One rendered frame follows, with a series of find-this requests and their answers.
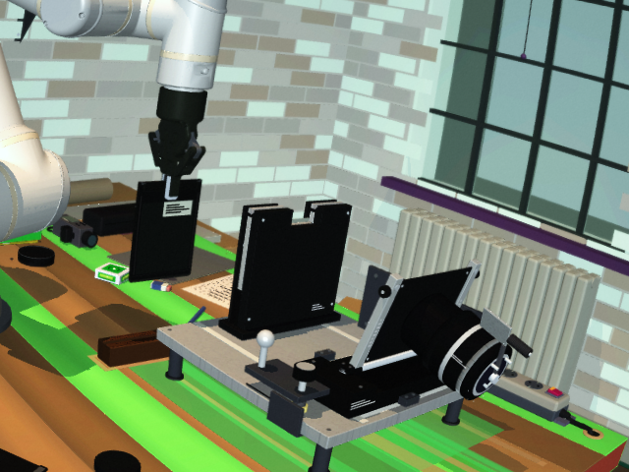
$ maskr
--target power strip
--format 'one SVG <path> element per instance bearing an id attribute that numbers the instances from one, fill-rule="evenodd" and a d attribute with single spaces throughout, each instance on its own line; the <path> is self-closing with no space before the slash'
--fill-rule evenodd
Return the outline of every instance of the power strip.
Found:
<path id="1" fill-rule="evenodd" d="M 506 370 L 488 392 L 561 426 L 569 423 L 559 412 L 568 407 L 570 395 L 515 371 Z"/>

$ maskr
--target joystick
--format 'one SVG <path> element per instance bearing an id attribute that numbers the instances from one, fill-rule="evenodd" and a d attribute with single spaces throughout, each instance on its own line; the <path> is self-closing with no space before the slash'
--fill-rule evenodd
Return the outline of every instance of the joystick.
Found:
<path id="1" fill-rule="evenodd" d="M 293 367 L 293 379 L 299 382 L 297 390 L 301 393 L 306 391 L 306 383 L 316 380 L 316 366 L 307 361 L 296 362 Z"/>
<path id="2" fill-rule="evenodd" d="M 259 344 L 259 359 L 257 361 L 257 366 L 264 369 L 266 366 L 266 354 L 268 353 L 268 348 L 275 342 L 275 336 L 268 329 L 263 329 L 257 334 L 256 340 L 257 344 Z"/>

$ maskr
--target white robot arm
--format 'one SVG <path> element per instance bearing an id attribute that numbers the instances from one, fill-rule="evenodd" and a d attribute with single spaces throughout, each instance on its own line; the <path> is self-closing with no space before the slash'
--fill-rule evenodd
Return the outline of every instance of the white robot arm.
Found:
<path id="1" fill-rule="evenodd" d="M 207 89 L 214 83 L 227 0 L 10 0 L 65 37 L 132 36 L 162 41 L 157 82 L 159 129 L 148 134 L 155 166 L 176 200 L 182 175 L 205 153 L 199 146 Z M 0 241 L 57 221 L 70 198 L 61 157 L 24 125 L 0 48 Z"/>

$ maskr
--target dark brown box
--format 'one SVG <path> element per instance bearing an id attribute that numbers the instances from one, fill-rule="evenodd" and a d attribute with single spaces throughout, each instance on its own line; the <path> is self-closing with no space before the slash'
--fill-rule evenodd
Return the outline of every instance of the dark brown box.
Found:
<path id="1" fill-rule="evenodd" d="M 109 367 L 168 357 L 170 349 L 157 340 L 157 330 L 98 339 L 98 359 Z"/>

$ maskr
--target window sill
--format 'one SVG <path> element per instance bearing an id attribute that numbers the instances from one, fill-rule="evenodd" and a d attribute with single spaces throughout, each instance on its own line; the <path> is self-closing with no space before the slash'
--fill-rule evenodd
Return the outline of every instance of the window sill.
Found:
<path id="1" fill-rule="evenodd" d="M 457 213 L 478 219 L 497 228 L 510 231 L 519 236 L 547 245 L 550 248 L 563 251 L 564 253 L 571 254 L 591 263 L 610 268 L 611 270 L 615 270 L 616 272 L 629 276 L 628 261 L 622 260 L 603 251 L 599 251 L 585 244 L 577 243 L 564 238 L 558 234 L 550 233 L 527 223 L 522 223 L 496 211 L 468 204 L 425 187 L 420 187 L 417 184 L 398 179 L 397 177 L 382 177 L 380 185 L 382 185 L 382 187 L 386 187 L 387 189 L 395 190 L 430 204 L 451 209 Z"/>

